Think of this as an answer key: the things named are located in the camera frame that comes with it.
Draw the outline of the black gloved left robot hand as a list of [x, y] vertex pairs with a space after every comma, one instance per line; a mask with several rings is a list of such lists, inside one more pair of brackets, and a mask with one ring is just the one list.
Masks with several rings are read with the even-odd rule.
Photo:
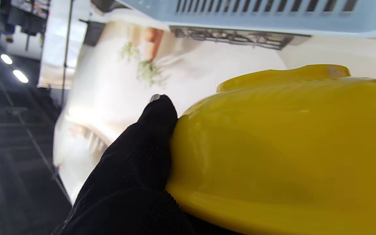
[[233, 235], [184, 213], [165, 190], [178, 121], [166, 95], [154, 95], [137, 122], [103, 153], [55, 235]]

